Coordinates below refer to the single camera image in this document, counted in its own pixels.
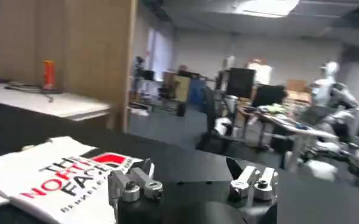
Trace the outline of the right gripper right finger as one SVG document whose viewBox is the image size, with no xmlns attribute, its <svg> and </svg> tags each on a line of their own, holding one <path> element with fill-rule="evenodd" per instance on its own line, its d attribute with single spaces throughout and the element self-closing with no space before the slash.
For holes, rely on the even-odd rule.
<svg viewBox="0 0 359 224">
<path fill-rule="evenodd" d="M 226 158 L 226 164 L 232 176 L 229 184 L 229 197 L 231 199 L 247 198 L 251 189 L 253 190 L 252 199 L 270 201 L 277 198 L 279 174 L 275 169 L 266 167 L 261 172 L 255 166 L 242 168 L 232 158 Z"/>
</svg>

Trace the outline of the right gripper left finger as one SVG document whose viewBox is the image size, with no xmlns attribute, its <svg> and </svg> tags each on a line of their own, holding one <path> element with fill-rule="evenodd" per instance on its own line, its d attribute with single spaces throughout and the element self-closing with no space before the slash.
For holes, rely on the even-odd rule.
<svg viewBox="0 0 359 224">
<path fill-rule="evenodd" d="M 163 197 L 163 183 L 154 180 L 155 164 L 145 159 L 132 166 L 128 173 L 113 170 L 109 173 L 108 202 L 114 212 L 119 211 L 119 202 L 135 203 L 141 196 L 150 201 L 159 201 Z"/>
</svg>

